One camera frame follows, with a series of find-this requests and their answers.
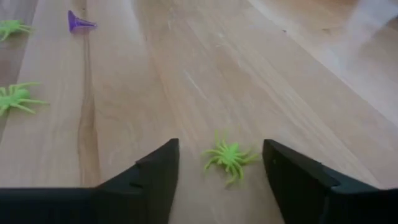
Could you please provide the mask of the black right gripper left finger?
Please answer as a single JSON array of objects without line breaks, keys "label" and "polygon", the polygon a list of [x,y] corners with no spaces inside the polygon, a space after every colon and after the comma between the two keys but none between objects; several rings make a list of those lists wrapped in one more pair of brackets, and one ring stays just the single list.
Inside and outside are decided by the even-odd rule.
[{"label": "black right gripper left finger", "polygon": [[179,159],[173,138],[95,187],[0,188],[0,224],[168,224]]}]

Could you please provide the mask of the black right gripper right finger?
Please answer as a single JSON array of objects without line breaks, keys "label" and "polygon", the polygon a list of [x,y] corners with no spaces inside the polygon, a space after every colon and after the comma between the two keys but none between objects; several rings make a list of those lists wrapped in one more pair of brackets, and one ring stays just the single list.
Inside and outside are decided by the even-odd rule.
[{"label": "black right gripper right finger", "polygon": [[272,139],[262,158],[285,224],[398,224],[398,188],[377,189]]}]

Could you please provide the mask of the green plastic spider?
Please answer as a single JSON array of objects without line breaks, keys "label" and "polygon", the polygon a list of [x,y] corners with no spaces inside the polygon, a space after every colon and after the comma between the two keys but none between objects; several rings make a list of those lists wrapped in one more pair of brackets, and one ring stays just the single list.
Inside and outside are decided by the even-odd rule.
[{"label": "green plastic spider", "polygon": [[46,101],[32,100],[30,98],[30,91],[27,89],[27,86],[31,85],[39,85],[39,83],[18,83],[9,85],[7,88],[0,87],[0,116],[2,116],[10,108],[19,108],[20,110],[35,114],[34,110],[23,106],[23,103],[48,105],[49,103]]},{"label": "green plastic spider", "polygon": [[0,21],[0,42],[5,41],[11,34],[19,31],[31,33],[32,27],[25,25],[21,20]]},{"label": "green plastic spider", "polygon": [[211,165],[217,165],[223,167],[227,174],[231,174],[231,178],[225,183],[227,187],[244,178],[244,166],[259,160],[258,153],[252,152],[252,149],[241,151],[238,142],[228,144],[226,137],[220,138],[217,130],[213,148],[203,151],[203,154],[211,154],[204,165],[204,171],[207,171]]}]

